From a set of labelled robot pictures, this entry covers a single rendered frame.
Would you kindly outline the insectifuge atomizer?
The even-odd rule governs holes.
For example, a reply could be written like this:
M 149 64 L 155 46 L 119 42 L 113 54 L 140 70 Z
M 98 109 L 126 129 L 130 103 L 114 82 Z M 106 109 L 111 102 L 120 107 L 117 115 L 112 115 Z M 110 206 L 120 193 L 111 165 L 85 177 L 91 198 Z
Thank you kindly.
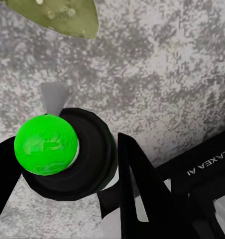
M 38 87 L 46 114 L 18 130 L 15 156 L 32 190 L 56 201 L 77 201 L 118 184 L 118 149 L 95 113 L 63 108 L 71 88 L 47 81 Z

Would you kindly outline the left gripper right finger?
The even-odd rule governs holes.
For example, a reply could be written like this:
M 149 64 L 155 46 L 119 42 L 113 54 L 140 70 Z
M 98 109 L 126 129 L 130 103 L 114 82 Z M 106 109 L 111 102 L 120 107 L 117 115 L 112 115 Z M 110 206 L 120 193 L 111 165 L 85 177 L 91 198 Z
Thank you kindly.
M 137 141 L 118 133 L 121 239 L 202 239 Z M 131 167 L 149 222 L 137 219 Z

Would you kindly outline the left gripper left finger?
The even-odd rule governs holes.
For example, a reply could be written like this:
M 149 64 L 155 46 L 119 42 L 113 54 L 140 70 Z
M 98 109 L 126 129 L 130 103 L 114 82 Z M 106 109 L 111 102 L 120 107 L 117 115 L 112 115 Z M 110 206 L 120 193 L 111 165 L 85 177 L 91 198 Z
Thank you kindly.
M 0 143 L 0 215 L 22 171 L 14 152 L 15 136 Z

